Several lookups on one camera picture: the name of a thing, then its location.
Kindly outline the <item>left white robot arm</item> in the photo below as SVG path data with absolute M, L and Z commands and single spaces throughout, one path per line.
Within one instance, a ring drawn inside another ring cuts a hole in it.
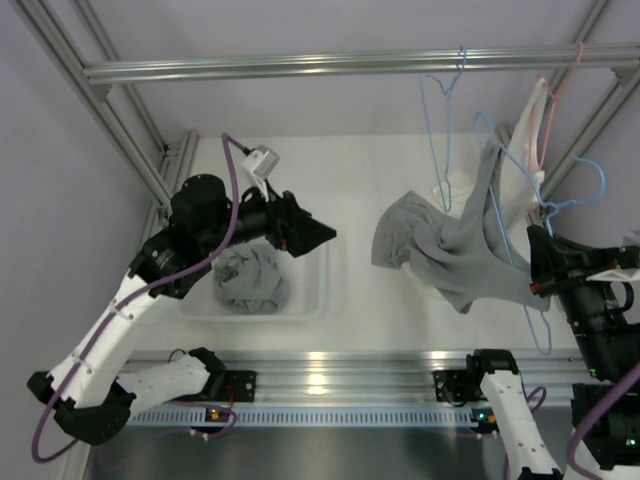
M 290 191 L 227 190 L 217 176 L 188 178 L 171 199 L 167 227 L 149 238 L 85 338 L 27 387 L 45 404 L 44 418 L 92 446 L 118 434 L 128 420 L 173 400 L 213 400 L 226 386 L 226 367 L 200 347 L 176 361 L 137 374 L 121 369 L 151 327 L 208 274 L 227 247 L 265 239 L 294 258 L 336 238 Z

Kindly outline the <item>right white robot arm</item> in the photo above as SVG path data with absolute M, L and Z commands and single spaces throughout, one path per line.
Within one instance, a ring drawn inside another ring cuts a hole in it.
M 465 384 L 484 397 L 495 416 L 512 479 L 636 479 L 639 476 L 639 326 L 625 314 L 634 290 L 623 280 L 625 299 L 612 285 L 639 270 L 639 248 L 595 248 L 527 229 L 531 291 L 555 297 L 565 313 L 591 383 L 572 387 L 573 433 L 566 466 L 544 445 L 524 393 L 514 356 L 476 350 L 467 357 Z

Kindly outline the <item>grey tank top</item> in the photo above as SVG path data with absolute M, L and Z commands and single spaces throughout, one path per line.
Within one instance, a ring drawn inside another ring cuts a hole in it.
M 288 302 L 291 285 L 269 244 L 252 243 L 228 248 L 213 264 L 216 300 L 236 314 L 267 315 Z
M 476 183 L 458 218 L 439 211 L 416 192 L 407 192 L 381 216 L 371 263 L 389 269 L 409 265 L 461 314 L 484 298 L 548 311 L 550 300 L 532 293 L 530 264 L 499 221 L 501 169 L 499 144 L 489 140 L 481 152 Z

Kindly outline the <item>blue wire hanger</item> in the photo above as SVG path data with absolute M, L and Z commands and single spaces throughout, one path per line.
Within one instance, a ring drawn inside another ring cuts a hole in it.
M 560 203 L 545 200 L 541 195 L 540 182 L 538 181 L 535 174 L 529 171 L 522 158 L 519 158 L 506 146 L 505 142 L 498 134 L 498 128 L 495 126 L 490 116 L 484 111 L 477 112 L 474 117 L 474 128 L 477 141 L 480 141 L 483 134 L 484 128 L 481 126 L 482 123 L 484 123 L 487 127 L 487 140 L 492 139 L 499 147 L 500 157 L 507 159 L 510 164 L 515 167 L 516 171 L 522 174 L 525 178 L 524 191 L 518 192 L 514 200 L 507 200 L 504 202 L 504 204 L 498 202 L 497 194 L 494 192 L 494 188 L 492 186 L 489 187 L 491 200 L 496 209 L 502 242 L 506 249 L 508 263 L 511 266 L 514 266 L 514 255 L 512 253 L 512 249 L 508 246 L 510 237 L 507 234 L 508 221 L 504 217 L 504 213 L 506 211 L 508 211 L 507 217 L 510 220 L 520 220 L 526 218 L 529 215 L 531 208 L 540 206 L 543 209 L 547 209 L 548 213 L 545 219 L 542 220 L 542 226 L 544 230 L 546 230 L 551 236 L 553 236 L 554 230 L 552 226 L 552 218 L 557 216 L 562 210 L 573 206 L 595 205 L 601 200 L 607 186 L 606 175 L 604 173 L 604 170 L 598 163 L 587 158 L 573 156 L 573 162 L 591 167 L 597 172 L 599 178 L 597 192 L 594 196 L 586 199 L 568 199 Z
M 433 170 L 436 179 L 435 197 L 445 213 L 453 207 L 453 186 L 450 180 L 452 166 L 452 133 L 454 126 L 453 97 L 456 86 L 466 69 L 468 50 L 461 46 L 458 50 L 455 73 L 448 82 L 433 73 L 419 76 L 419 93 L 424 118 L 425 134 L 429 146 Z M 442 104 L 439 122 L 444 128 L 444 146 L 439 148 L 435 143 L 434 122 L 430 113 L 429 93 L 437 89 Z

